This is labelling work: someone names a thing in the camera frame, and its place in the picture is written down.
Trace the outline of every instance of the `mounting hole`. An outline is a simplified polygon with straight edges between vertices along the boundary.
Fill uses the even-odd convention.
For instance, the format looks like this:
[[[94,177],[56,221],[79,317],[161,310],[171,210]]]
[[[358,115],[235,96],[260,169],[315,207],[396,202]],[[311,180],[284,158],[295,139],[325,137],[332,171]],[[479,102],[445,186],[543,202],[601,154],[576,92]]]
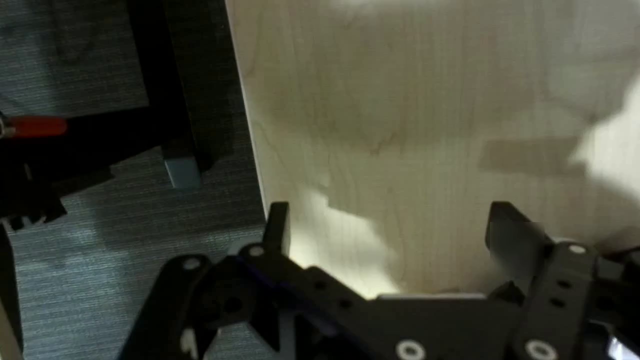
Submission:
[[[559,288],[572,288],[572,285],[567,280],[558,280],[556,283]]]
[[[313,288],[324,290],[324,288],[325,288],[325,283],[324,283],[324,280],[317,280],[317,283],[313,285]]]
[[[573,255],[586,255],[586,249],[578,247],[578,244],[567,247],[567,250],[573,252]]]
[[[346,298],[340,298],[340,309],[350,309],[354,303],[352,300],[346,300]]]
[[[607,313],[607,310],[616,309],[616,303],[607,296],[599,296],[599,298],[596,298],[596,309]]]
[[[201,266],[199,259],[187,259],[187,261],[181,263],[181,269],[187,271],[187,273],[196,271],[199,266]]]
[[[397,343],[396,354],[400,360],[424,360],[426,359],[422,345],[415,340]]]
[[[223,303],[223,313],[233,314],[242,310],[242,300],[239,298],[227,298]]]
[[[556,306],[556,309],[563,309],[563,306],[565,306],[559,298],[550,298],[548,303],[550,303],[551,306]]]
[[[558,360],[558,353],[551,345],[542,340],[527,340],[525,343],[525,354],[532,360]]]
[[[219,313],[212,313],[212,314],[207,317],[207,320],[209,320],[209,323],[219,323]]]

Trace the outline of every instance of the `black machine part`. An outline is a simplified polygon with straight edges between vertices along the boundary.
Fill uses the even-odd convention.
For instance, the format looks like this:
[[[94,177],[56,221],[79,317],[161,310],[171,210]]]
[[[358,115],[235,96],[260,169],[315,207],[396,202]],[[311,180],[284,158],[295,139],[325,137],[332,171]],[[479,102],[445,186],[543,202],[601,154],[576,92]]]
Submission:
[[[363,300],[282,255],[285,205],[262,243],[217,265],[169,261],[119,354],[196,360],[219,328],[247,323],[282,359],[604,360],[616,338],[640,354],[640,252],[606,261],[553,244],[506,202],[491,205],[488,249],[512,277],[488,300]]]

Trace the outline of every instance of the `wooden board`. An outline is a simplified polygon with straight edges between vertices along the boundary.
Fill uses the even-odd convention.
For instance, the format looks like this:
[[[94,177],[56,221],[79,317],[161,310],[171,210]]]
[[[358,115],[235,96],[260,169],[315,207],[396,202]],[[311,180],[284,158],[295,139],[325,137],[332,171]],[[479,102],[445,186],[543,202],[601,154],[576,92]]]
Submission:
[[[640,224],[637,4],[227,0],[263,205],[366,296],[500,283],[491,201],[558,239]]]

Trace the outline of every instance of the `gray carpet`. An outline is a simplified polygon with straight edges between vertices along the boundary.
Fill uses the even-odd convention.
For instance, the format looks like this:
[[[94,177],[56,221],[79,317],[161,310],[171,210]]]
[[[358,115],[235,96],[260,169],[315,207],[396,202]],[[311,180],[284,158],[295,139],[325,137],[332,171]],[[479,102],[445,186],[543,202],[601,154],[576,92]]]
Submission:
[[[219,21],[222,2],[209,9]],[[119,0],[0,2],[0,65],[0,109],[7,115],[78,117],[145,102]],[[160,151],[149,151],[113,166],[115,180],[64,198],[65,219],[12,234],[26,359],[115,359],[168,259],[201,252],[216,261],[260,239],[239,88],[217,96],[227,96],[233,113],[203,95],[193,115],[226,117],[219,135],[231,154],[199,191],[173,193]],[[209,357],[270,359],[245,328],[223,332]]]

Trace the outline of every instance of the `screw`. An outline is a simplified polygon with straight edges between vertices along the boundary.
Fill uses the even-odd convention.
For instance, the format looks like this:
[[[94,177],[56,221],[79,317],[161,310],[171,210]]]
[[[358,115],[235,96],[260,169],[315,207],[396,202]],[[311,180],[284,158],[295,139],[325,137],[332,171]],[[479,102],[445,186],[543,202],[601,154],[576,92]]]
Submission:
[[[567,247],[567,250],[573,252],[573,255],[586,255],[586,249],[578,247],[578,244]]]
[[[422,345],[415,340],[397,343],[396,354],[400,360],[424,360],[426,359]]]
[[[187,273],[196,271],[199,266],[201,266],[199,259],[187,259],[187,261],[181,263],[181,269],[187,271]]]
[[[252,249],[247,250],[247,255],[254,256],[254,259],[263,256],[263,249],[262,249],[262,247],[252,247]]]
[[[542,340],[527,340],[525,343],[525,354],[532,360],[558,360],[558,353],[551,345]]]

